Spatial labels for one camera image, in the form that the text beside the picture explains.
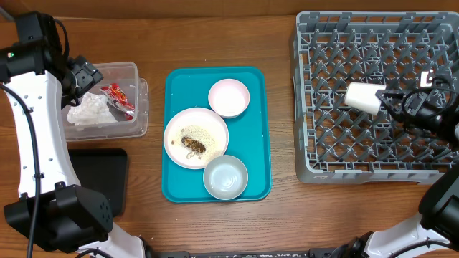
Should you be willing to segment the white tissue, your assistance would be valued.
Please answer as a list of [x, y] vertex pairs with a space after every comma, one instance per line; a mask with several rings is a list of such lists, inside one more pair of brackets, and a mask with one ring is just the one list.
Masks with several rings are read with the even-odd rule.
[[87, 92], [80, 104], [71, 107], [67, 113], [67, 121], [75, 126], [116, 123], [117, 120], [110, 112], [105, 95]]

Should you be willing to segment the red snack wrapper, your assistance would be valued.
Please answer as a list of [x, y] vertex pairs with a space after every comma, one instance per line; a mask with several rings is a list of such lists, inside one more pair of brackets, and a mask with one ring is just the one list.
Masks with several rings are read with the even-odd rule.
[[126, 94], [118, 84], [112, 83], [101, 87], [100, 91], [107, 97], [110, 105], [124, 113], [127, 120], [134, 119], [135, 106], [128, 101]]

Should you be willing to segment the grey bowl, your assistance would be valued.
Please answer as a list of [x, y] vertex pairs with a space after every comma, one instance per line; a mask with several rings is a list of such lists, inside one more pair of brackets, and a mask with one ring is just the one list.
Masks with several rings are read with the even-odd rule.
[[203, 183], [214, 198], [229, 201], [240, 196], [248, 184], [248, 171], [244, 163], [229, 155], [210, 161], [203, 172]]

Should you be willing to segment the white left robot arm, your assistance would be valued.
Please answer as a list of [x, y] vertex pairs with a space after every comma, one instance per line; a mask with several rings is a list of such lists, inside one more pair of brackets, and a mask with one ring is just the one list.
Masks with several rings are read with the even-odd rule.
[[154, 250], [113, 221], [107, 198], [81, 186], [72, 166], [62, 109], [103, 79], [84, 57], [70, 58], [61, 21], [38, 11], [16, 17], [18, 42], [1, 51], [1, 88], [19, 146], [19, 199], [4, 208], [29, 248], [77, 257], [153, 257]]

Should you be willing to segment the white cup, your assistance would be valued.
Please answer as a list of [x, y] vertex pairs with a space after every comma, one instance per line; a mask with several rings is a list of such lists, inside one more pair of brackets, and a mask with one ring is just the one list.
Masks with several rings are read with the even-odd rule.
[[381, 102], [377, 99], [375, 93], [377, 90], [385, 89], [385, 85], [351, 82], [346, 89], [344, 103], [349, 107], [376, 115], [379, 112]]

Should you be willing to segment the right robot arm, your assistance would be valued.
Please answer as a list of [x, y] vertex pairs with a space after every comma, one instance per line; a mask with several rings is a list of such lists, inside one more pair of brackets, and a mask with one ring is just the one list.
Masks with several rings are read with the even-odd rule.
[[[384, 108], [405, 130], [425, 131], [458, 147], [458, 92], [446, 89], [447, 103], [432, 100], [442, 88], [387, 90], [383, 85], [352, 82], [346, 105], [375, 115]], [[458, 250], [458, 167], [438, 179], [425, 193], [418, 212], [385, 231], [368, 232], [336, 248], [332, 257], [416, 257], [436, 249]]]

